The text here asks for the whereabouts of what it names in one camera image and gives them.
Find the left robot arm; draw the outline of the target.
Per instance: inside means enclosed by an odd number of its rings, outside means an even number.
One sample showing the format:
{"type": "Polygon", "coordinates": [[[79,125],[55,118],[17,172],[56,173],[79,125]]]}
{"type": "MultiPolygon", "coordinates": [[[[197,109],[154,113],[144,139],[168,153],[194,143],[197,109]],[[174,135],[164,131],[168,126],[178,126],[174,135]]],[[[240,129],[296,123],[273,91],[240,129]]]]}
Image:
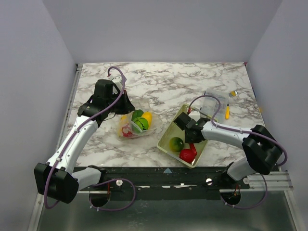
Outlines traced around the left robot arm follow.
{"type": "Polygon", "coordinates": [[[100,79],[94,94],[80,106],[75,123],[56,153],[43,163],[38,163],[34,175],[38,192],[57,202],[70,203],[77,192],[88,186],[102,190],[107,183],[101,167],[89,166],[74,172],[77,159],[90,137],[108,117],[109,113],[124,115],[134,111],[124,89],[125,79],[100,79]]]}

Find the red bell pepper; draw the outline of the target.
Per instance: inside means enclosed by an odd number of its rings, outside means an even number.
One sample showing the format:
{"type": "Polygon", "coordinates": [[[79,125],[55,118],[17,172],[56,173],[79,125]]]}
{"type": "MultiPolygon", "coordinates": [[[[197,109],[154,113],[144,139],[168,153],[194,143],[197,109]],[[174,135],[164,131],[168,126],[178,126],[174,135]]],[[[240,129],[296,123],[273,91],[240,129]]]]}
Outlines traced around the red bell pepper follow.
{"type": "Polygon", "coordinates": [[[129,124],[125,124],[124,126],[120,127],[118,130],[118,135],[119,137],[124,137],[124,138],[134,138],[135,137],[129,124]]]}

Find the red chili pepper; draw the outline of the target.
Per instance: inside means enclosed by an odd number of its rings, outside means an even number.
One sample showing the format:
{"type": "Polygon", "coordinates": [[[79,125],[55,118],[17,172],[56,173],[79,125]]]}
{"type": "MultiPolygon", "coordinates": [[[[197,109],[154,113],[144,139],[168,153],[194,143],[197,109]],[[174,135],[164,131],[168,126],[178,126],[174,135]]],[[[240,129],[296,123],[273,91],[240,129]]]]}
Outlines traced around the red chili pepper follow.
{"type": "Polygon", "coordinates": [[[195,148],[194,143],[190,143],[189,146],[190,146],[190,150],[193,152],[194,156],[197,156],[197,150],[195,148]]]}

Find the clear zip top bag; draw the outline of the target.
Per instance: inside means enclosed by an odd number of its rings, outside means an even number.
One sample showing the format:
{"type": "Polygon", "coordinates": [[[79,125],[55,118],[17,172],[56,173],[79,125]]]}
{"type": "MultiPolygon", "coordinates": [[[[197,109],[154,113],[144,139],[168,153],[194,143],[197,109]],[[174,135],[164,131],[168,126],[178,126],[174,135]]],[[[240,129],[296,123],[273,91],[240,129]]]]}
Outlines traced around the clear zip top bag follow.
{"type": "Polygon", "coordinates": [[[121,118],[119,120],[118,123],[118,129],[119,130],[120,127],[124,126],[125,124],[129,124],[131,127],[131,130],[133,132],[133,134],[135,135],[134,138],[137,137],[142,137],[142,136],[147,136],[147,135],[151,135],[153,134],[159,127],[162,126],[162,120],[159,118],[158,114],[156,114],[153,110],[153,108],[150,106],[150,102],[147,99],[137,99],[137,100],[133,100],[132,101],[133,106],[135,106],[135,110],[137,109],[141,109],[143,110],[143,112],[151,112],[153,115],[153,119],[152,119],[152,123],[151,123],[151,127],[147,130],[143,130],[140,133],[135,133],[132,129],[132,126],[134,125],[133,121],[131,120],[132,117],[132,113],[126,114],[127,116],[127,120],[126,121],[121,121],[121,118]]]}

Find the green bell pepper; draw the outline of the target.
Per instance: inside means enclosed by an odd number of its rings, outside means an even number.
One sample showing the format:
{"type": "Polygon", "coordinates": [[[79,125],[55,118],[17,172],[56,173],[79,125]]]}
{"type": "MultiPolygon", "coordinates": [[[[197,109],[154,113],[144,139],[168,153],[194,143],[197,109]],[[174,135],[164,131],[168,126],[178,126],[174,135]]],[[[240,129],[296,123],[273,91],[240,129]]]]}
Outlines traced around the green bell pepper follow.
{"type": "Polygon", "coordinates": [[[143,115],[143,110],[137,109],[132,113],[131,120],[133,121],[135,118],[141,117],[143,115]]]}

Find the yellow lemon toy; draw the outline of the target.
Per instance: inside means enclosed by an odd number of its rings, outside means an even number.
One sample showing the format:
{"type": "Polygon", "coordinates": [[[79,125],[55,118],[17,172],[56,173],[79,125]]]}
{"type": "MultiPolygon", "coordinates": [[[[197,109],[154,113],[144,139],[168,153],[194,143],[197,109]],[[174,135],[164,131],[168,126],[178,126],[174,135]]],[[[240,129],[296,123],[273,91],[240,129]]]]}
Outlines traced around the yellow lemon toy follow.
{"type": "Polygon", "coordinates": [[[142,118],[145,118],[148,121],[148,128],[151,127],[151,123],[152,123],[152,119],[153,119],[153,115],[151,112],[144,112],[142,114],[142,118]]]}

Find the green watermelon toy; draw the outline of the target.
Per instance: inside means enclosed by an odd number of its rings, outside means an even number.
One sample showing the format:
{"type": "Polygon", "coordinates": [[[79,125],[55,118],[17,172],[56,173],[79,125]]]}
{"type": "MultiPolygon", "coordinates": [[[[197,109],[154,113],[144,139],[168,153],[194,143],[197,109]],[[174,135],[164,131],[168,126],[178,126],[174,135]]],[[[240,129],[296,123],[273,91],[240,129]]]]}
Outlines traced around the green watermelon toy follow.
{"type": "Polygon", "coordinates": [[[148,120],[143,117],[137,117],[133,120],[134,125],[132,129],[135,133],[140,133],[143,130],[147,130],[149,128],[148,120]]]}

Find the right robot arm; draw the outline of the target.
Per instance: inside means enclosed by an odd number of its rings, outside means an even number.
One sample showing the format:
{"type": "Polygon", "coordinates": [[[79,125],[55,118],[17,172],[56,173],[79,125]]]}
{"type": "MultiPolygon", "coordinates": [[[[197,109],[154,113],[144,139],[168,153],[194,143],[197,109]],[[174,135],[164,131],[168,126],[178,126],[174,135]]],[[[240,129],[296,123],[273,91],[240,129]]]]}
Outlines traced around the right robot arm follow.
{"type": "Polygon", "coordinates": [[[245,157],[229,164],[221,176],[222,185],[228,189],[233,188],[239,180],[248,175],[268,175],[282,155],[282,148],[262,125],[241,129],[202,117],[196,121],[186,113],[177,116],[174,123],[184,131],[185,142],[188,144],[211,140],[244,151],[245,157]]]}

